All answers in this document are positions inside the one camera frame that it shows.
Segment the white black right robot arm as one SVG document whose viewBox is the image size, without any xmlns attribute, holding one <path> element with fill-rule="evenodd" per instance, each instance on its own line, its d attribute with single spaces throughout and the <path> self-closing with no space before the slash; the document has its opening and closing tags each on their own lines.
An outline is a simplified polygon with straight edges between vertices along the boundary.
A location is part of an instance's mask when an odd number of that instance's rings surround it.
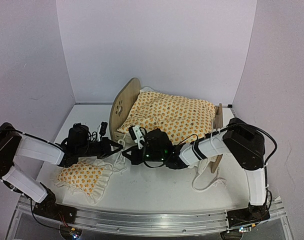
<svg viewBox="0 0 304 240">
<path fill-rule="evenodd" d="M 178 144 L 159 128 L 146 131 L 139 126 L 129 128 L 135 145 L 122 152 L 132 165 L 144 164 L 153 168 L 167 167 L 182 170 L 215 163 L 224 154 L 232 154 L 245 171 L 249 190 L 246 208 L 227 212 L 228 228 L 246 228 L 270 218 L 272 193 L 268 187 L 267 165 L 278 148 L 276 140 L 263 129 L 234 117 L 222 129 L 214 129 L 202 137 L 188 142 L 191 136 Z"/>
</svg>

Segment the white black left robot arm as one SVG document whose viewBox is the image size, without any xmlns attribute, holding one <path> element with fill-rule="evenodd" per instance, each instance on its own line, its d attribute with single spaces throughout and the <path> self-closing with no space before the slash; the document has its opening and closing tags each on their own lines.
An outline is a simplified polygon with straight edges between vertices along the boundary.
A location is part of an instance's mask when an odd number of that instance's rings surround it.
<svg viewBox="0 0 304 240">
<path fill-rule="evenodd" d="M 75 123 L 62 142 L 53 143 L 20 131 L 9 122 L 3 123 L 0 126 L 0 180 L 32 202 L 32 214 L 73 224 L 77 209 L 58 203 L 55 193 L 25 173 L 17 159 L 29 159 L 67 170 L 76 166 L 81 158 L 110 157 L 119 153 L 123 146 L 106 136 L 107 126 L 107 122 L 102 122 L 98 131 L 90 132 L 88 126 Z"/>
</svg>

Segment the duck print small pillow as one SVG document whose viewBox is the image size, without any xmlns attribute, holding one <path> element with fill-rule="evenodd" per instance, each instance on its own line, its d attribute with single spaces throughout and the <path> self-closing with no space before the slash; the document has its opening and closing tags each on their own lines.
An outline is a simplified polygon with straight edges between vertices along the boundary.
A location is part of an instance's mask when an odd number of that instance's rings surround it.
<svg viewBox="0 0 304 240">
<path fill-rule="evenodd" d="M 72 195 L 82 193 L 86 201 L 96 205 L 105 193 L 113 165 L 103 160 L 80 160 L 70 167 L 60 167 L 50 175 L 57 188 L 66 188 Z"/>
</svg>

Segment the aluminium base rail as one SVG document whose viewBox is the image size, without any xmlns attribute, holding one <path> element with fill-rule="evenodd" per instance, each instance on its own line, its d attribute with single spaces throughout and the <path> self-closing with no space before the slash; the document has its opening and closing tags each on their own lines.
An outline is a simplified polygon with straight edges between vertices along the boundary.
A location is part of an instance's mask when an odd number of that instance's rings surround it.
<svg viewBox="0 0 304 240">
<path fill-rule="evenodd" d="M 34 204 L 21 196 L 15 207 L 5 239 L 61 240 L 69 236 L 68 227 L 86 234 L 165 238 L 214 236 L 219 239 L 292 240 L 293 233 L 280 197 L 269 204 L 269 215 L 263 220 L 246 223 L 238 210 L 130 212 L 110 211 L 89 207 L 75 207 L 64 218 L 52 219 L 31 213 Z"/>
</svg>

